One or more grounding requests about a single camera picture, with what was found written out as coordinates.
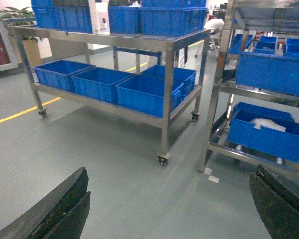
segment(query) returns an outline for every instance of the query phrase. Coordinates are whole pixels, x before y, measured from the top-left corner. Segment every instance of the metal shelving rack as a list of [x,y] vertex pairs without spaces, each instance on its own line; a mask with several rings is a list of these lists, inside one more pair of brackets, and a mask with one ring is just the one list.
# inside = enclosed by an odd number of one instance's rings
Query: metal shelving rack
[[[237,29],[234,19],[244,30],[240,49],[244,50],[250,30],[267,32],[299,33],[299,0],[229,0],[225,25],[222,33],[220,53],[208,111],[206,131],[203,136],[203,146],[198,170],[203,172],[212,152],[230,156],[254,165],[262,164],[285,175],[299,179],[299,164],[277,164],[270,155],[246,149],[237,150],[236,145],[227,141],[228,121],[234,95],[275,102],[299,107],[299,97],[252,87],[236,85],[235,79],[222,79],[227,51],[231,42],[232,31]],[[229,93],[227,111],[215,120],[217,103],[220,92]]]
[[[170,158],[170,144],[169,144],[169,129],[171,124],[185,111],[185,109],[194,101],[195,109],[192,112],[193,121],[197,121],[199,117],[199,104],[202,93],[204,71],[207,60],[208,41],[210,36],[210,30],[203,30],[197,33],[193,33],[179,38],[167,38],[167,37],[155,37],[144,35],[95,35],[76,32],[65,32],[51,29],[37,28],[36,26],[23,26],[13,27],[14,35],[17,38],[18,48],[22,57],[22,61],[26,67],[27,77],[36,101],[39,113],[44,117],[46,115],[46,109],[43,108],[42,102],[39,96],[39,91],[45,92],[51,95],[59,96],[68,100],[72,100],[84,105],[94,107],[105,112],[116,114],[125,117],[130,120],[140,121],[149,125],[153,125],[162,129],[161,135],[161,150],[158,154],[159,162],[162,166],[168,164]],[[160,56],[161,52],[166,53],[166,73],[165,73],[165,90],[164,90],[164,112],[163,117],[155,117],[152,115],[144,114],[141,112],[129,110],[127,108],[120,107],[118,105],[109,104],[103,101],[98,101],[85,96],[70,93],[57,88],[52,88],[46,85],[42,85],[35,82],[31,67],[29,65],[28,58],[26,56],[24,46],[22,43],[22,35],[49,38],[56,40],[66,40],[81,42],[85,44],[86,48],[86,63],[90,64],[90,57],[88,54],[87,44],[100,44],[109,45],[113,47],[113,61],[114,69],[119,69],[118,64],[118,50],[120,51],[135,51],[135,53]],[[171,94],[174,79],[174,61],[175,53],[180,49],[189,46],[195,42],[205,39],[204,53],[201,60],[199,83],[195,86],[195,89],[181,102],[181,104],[174,109],[170,110],[171,106]]]

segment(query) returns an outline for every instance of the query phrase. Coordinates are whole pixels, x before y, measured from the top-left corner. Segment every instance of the white shirt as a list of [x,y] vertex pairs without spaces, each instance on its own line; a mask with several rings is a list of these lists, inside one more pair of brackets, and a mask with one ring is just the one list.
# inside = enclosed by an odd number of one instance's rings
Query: white shirt
[[222,30],[224,27],[223,19],[212,19],[206,22],[204,29],[212,29],[212,30]]

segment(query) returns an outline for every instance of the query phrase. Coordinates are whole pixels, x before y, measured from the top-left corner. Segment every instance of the yellow floor line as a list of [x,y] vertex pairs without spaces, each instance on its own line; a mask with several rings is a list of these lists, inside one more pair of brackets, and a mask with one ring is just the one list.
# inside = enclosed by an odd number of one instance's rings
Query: yellow floor line
[[202,42],[204,42],[204,40],[201,40],[201,41],[198,41],[198,42],[196,42],[196,43],[194,43],[194,44],[191,44],[191,45],[189,45],[188,47],[196,46],[196,45],[198,45],[198,44],[200,44],[200,43],[202,43]]
[[[135,70],[135,69],[136,69],[136,67],[132,67],[132,68],[126,70],[126,71],[132,71],[132,70]],[[46,105],[48,105],[48,104],[50,104],[50,103],[53,103],[53,102],[55,102],[55,101],[58,101],[59,99],[61,99],[61,97],[57,97],[57,98],[54,98],[54,99],[52,99],[52,100],[50,100],[50,101],[44,102],[42,105],[43,105],[43,106],[46,106]],[[11,119],[14,119],[14,118],[16,118],[16,117],[18,117],[18,116],[24,115],[24,114],[29,113],[29,112],[31,112],[31,111],[33,111],[33,110],[36,110],[36,109],[37,109],[37,106],[32,107],[32,108],[29,108],[29,109],[24,110],[24,111],[21,111],[21,112],[15,114],[15,115],[9,116],[9,117],[4,118],[4,119],[1,119],[1,120],[0,120],[0,123],[6,122],[6,121],[11,120]]]
[[135,70],[135,69],[136,69],[136,66],[135,66],[135,67],[132,67],[132,68],[129,68],[129,69],[126,70],[126,71],[132,71],[132,70]]

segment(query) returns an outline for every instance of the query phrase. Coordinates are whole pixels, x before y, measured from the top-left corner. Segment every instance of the upper shelf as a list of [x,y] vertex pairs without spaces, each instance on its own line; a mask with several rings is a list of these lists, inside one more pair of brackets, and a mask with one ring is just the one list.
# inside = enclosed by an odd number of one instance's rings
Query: upper shelf
[[183,37],[170,38],[146,35],[96,35],[78,32],[58,31],[38,28],[36,26],[13,27],[16,35],[27,35],[56,40],[75,41],[82,43],[116,46],[139,50],[169,52],[178,51],[197,41],[209,37],[210,30],[202,30]]
[[234,9],[246,30],[299,33],[299,0],[237,0]]

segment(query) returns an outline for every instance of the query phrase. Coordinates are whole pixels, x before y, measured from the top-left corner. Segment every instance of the lower shelf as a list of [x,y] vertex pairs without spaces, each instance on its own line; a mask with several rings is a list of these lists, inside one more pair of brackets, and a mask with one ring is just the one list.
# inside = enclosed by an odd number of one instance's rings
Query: lower shelf
[[261,153],[246,147],[238,150],[236,144],[227,140],[228,132],[229,128],[226,127],[226,122],[223,122],[211,136],[208,143],[208,149],[256,166],[261,164],[278,173],[299,179],[299,163],[284,160],[283,164],[278,164],[277,158],[272,155]]
[[[163,128],[163,118],[148,115],[142,112],[133,111],[118,105],[113,105],[107,102],[98,101],[92,98],[81,96],[75,93],[67,92],[50,86],[42,85],[40,83],[34,83],[33,89],[41,92],[45,92],[54,96],[58,96],[64,99],[78,102],[83,105],[91,106],[96,109],[109,112],[112,114],[120,115],[127,119],[140,121],[152,126]],[[170,116],[170,121],[173,123],[184,110],[201,94],[201,86],[196,86],[195,89],[177,106]]]

